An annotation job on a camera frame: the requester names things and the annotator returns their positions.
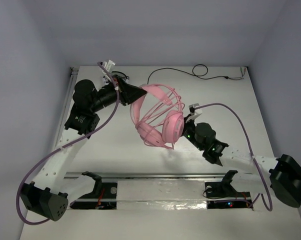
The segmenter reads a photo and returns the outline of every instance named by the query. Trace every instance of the white bracket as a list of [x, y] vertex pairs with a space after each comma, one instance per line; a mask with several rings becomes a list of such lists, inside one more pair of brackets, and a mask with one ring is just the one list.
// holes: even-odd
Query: white bracket
[[74, 180], [64, 184], [60, 188], [61, 193], [67, 193], [68, 204], [79, 199], [85, 194], [89, 194], [93, 191], [95, 186], [95, 180], [90, 176], [80, 175]]
[[[268, 181], [269, 177], [264, 176], [269, 193], [275, 196], [273, 189], [271, 188], [271, 182]], [[261, 177], [258, 175], [247, 174], [247, 173], [236, 173], [230, 185], [239, 193], [251, 192], [255, 194], [266, 194], [265, 187], [262, 183]]]
[[251, 156], [249, 152], [241, 152], [237, 148], [234, 147], [225, 147], [225, 149], [222, 151], [222, 156], [219, 157], [220, 162], [223, 167], [230, 168], [233, 170], [238, 170], [245, 174], [235, 174], [232, 182], [232, 186], [234, 184], [241, 184], [237, 183], [236, 179], [240, 180], [242, 183], [244, 182], [245, 191], [247, 192], [253, 192], [255, 193], [264, 193], [265, 188], [263, 186], [263, 183], [261, 181], [260, 174], [257, 170], [256, 165], [254, 164], [253, 159], [256, 159], [258, 166], [261, 170], [261, 173], [265, 179], [265, 182], [270, 188], [271, 186], [271, 180], [270, 180], [270, 169], [275, 169], [278, 161], [275, 157], [264, 157], [264, 156]]
[[[78, 137], [80, 136], [77, 134], [77, 131], [73, 129], [64, 130], [59, 140], [59, 144], [64, 145]], [[34, 182], [34, 186], [42, 190], [50, 188], [50, 192], [52, 194], [58, 194], [67, 170], [73, 162], [76, 154], [87, 140], [88, 139], [85, 138], [72, 146], [62, 148], [61, 151], [49, 158], [46, 164], [32, 180]]]
[[[191, 109], [191, 108], [196, 108], [199, 106], [200, 105], [198, 103], [195, 103], [195, 104], [189, 105], [188, 108]], [[190, 116], [186, 119], [186, 123], [188, 123], [188, 121], [190, 121], [190, 120], [197, 119], [202, 113], [203, 113], [203, 110], [201, 108], [195, 109], [195, 112], [194, 113], [191, 112]]]
[[[108, 60], [108, 61], [104, 61], [102, 63], [102, 66], [107, 70], [107, 72], [112, 73], [114, 67], [115, 67], [115, 62], [113, 62], [112, 60]], [[105, 78], [107, 78], [110, 81], [109, 76], [106, 74], [106, 72], [104, 72], [103, 70], [101, 70], [102, 74], [105, 76]]]

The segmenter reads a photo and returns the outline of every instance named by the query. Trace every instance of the pink headphones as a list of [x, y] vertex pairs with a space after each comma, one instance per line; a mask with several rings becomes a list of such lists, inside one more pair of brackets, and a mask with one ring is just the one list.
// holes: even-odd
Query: pink headphones
[[[169, 92], [165, 93], [160, 87], [169, 89]], [[177, 94], [174, 88], [163, 84], [144, 85], [141, 88], [152, 94], [159, 102], [141, 120], [140, 112], [146, 95], [130, 105], [130, 117], [137, 132], [147, 146], [174, 149], [174, 143], [181, 137], [184, 128], [182, 111], [185, 104], [181, 102], [181, 96]], [[165, 113], [167, 115], [164, 120], [155, 126], [150, 125]], [[156, 130], [159, 126], [162, 126], [161, 133]]]

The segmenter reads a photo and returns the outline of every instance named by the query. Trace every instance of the white table surface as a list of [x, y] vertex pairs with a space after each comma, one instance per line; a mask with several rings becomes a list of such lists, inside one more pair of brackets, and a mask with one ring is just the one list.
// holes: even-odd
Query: white table surface
[[[125, 66], [115, 70], [124, 72], [130, 77], [129, 83], [140, 86], [147, 82], [149, 74], [158, 67]], [[191, 67], [179, 67], [190, 72]], [[199, 67], [196, 73], [205, 69]], [[210, 67], [207, 77], [241, 75], [239, 67]], [[89, 79], [96, 88], [102, 86], [102, 73], [98, 66], [81, 66], [77, 82]], [[186, 104], [184, 115], [189, 114], [188, 106], [194, 103], [200, 105], [209, 103], [224, 103], [230, 106], [242, 119], [251, 140], [255, 155], [273, 157], [273, 152], [259, 110], [248, 73], [244, 80], [234, 81], [224, 78], [201, 80], [187, 74], [172, 70], [162, 70], [151, 76], [150, 83], [162, 83], [175, 88]], [[68, 107], [70, 112], [73, 100]], [[142, 113], [155, 103], [155, 98], [147, 96]], [[99, 125], [113, 111], [114, 105], [99, 111]], [[216, 138], [241, 150], [248, 150], [247, 142], [240, 124], [235, 116], [222, 106], [211, 106], [203, 109], [203, 114], [197, 123], [209, 123], [217, 132]], [[175, 150], [145, 146], [138, 135], [130, 117], [130, 107], [118, 107], [111, 120], [83, 146], [77, 154], [69, 172], [97, 173], [146, 173], [146, 174], [209, 174], [225, 173], [228, 169], [212, 165], [205, 161], [199, 152], [184, 137], [175, 145]]]
[[[191, 71], [191, 67], [179, 67]], [[140, 85], [156, 67], [117, 67], [130, 76], [130, 83]], [[238, 67], [210, 67], [207, 77], [240, 75]], [[77, 81], [92, 80], [96, 86], [101, 72], [95, 66], [80, 67]], [[263, 119], [255, 98], [249, 75], [245, 80], [200, 80], [180, 72], [164, 70], [155, 73], [151, 83], [164, 83], [176, 88], [188, 106], [193, 103], [220, 102], [232, 107], [243, 120], [257, 155], [273, 156]], [[103, 122], [112, 107], [98, 112]], [[211, 124], [217, 138], [246, 150], [247, 143], [235, 117], [220, 106], [203, 110], [198, 122]], [[129, 115], [129, 107], [120, 106], [114, 119], [91, 137], [78, 153], [70, 172], [98, 173], [224, 173], [227, 170], [212, 165], [202, 154], [180, 139], [174, 151], [144, 146]], [[301, 240], [301, 218], [295, 208], [273, 198], [272, 212], [267, 212], [261, 200], [248, 209], [210, 210], [67, 210], [57, 222], [39, 226], [25, 225], [21, 240]], [[30, 221], [42, 217], [29, 212]]]

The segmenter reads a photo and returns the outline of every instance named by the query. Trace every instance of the black clamp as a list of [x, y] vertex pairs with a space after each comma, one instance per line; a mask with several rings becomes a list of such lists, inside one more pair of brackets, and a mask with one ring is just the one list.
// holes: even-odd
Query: black clamp
[[[102, 178], [92, 172], [82, 173], [84, 176], [91, 177], [95, 180], [93, 191], [84, 196], [99, 196], [102, 189]], [[45, 218], [53, 221], [59, 220], [65, 213], [69, 200], [67, 199], [67, 193], [51, 193], [50, 188], [42, 190], [34, 186], [34, 182], [27, 184], [24, 183], [21, 189], [20, 198], [23, 201], [25, 207], [37, 213]]]
[[205, 182], [205, 193], [208, 199], [236, 198], [239, 194], [232, 186], [237, 170], [229, 170], [221, 181]]
[[211, 164], [223, 166], [220, 160], [224, 148], [228, 147], [227, 143], [216, 139], [216, 132], [205, 122], [195, 125], [194, 120], [187, 121], [184, 117], [184, 129], [182, 135], [187, 138], [198, 150], [204, 151], [202, 156]]
[[277, 159], [275, 169], [270, 169], [271, 188], [275, 196], [284, 204], [299, 208], [301, 206], [301, 166], [289, 155]]

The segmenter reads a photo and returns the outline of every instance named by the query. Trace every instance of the power cord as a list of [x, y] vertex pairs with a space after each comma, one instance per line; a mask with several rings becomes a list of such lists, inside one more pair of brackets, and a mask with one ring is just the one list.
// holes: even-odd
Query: power cord
[[123, 73], [123, 72], [121, 72], [121, 71], [112, 71], [111, 73], [112, 73], [112, 74], [121, 74], [123, 79], [127, 79], [127, 80], [130, 79], [129, 76], [127, 76], [125, 73]]
[[245, 202], [248, 209], [253, 208], [254, 203], [257, 201], [258, 197], [260, 196], [260, 194], [258, 194], [258, 196], [255, 198], [254, 201], [249, 202], [249, 201], [247, 200], [247, 197], [246, 197], [245, 193], [243, 193], [243, 192], [240, 192], [240, 193], [243, 195], [244, 199], [238, 199], [238, 198], [237, 198], [238, 196], [236, 196], [235, 199], [219, 200], [219, 199], [227, 198], [227, 196], [223, 196], [223, 197], [208, 197], [207, 195], [204, 195], [204, 194], [207, 194], [207, 190], [205, 190], [205, 191], [202, 193], [202, 196], [203, 196], [204, 198], [206, 198], [206, 199], [209, 199], [209, 200], [215, 200], [214, 202], [216, 202], [216, 203]]
[[[204, 74], [202, 74], [202, 75], [197, 75], [194, 72], [194, 70], [195, 70], [196, 67], [204, 67], [204, 68], [206, 68], [206, 72]], [[148, 76], [147, 84], [150, 83], [150, 78], [151, 78], [151, 76], [155, 72], [160, 71], [160, 70], [167, 70], [167, 69], [178, 71], [178, 72], [181, 72], [181, 73], [184, 73], [184, 74], [188, 74], [190, 76], [194, 76], [194, 77], [202, 79], [202, 80], [210, 80], [210, 79], [217, 79], [217, 78], [225, 78], [225, 79], [230, 79], [230, 80], [241, 80], [241, 79], [243, 79], [243, 77], [244, 77], [244, 75], [246, 73], [246, 67], [244, 68], [244, 72], [243, 72], [243, 69], [241, 67], [240, 68], [241, 76], [239, 76], [239, 77], [229, 77], [229, 76], [219, 75], [219, 76], [213, 76], [213, 77], [204, 78], [204, 76], [206, 76], [209, 73], [209, 68], [205, 64], [197, 64], [197, 65], [195, 65], [192, 68], [191, 72], [183, 71], [183, 70], [180, 70], [180, 69], [177, 69], [177, 68], [172, 68], [172, 67], [163, 67], [163, 68], [159, 68], [159, 69], [156, 69], [156, 70], [154, 70], [154, 71], [151, 72], [151, 74]]]

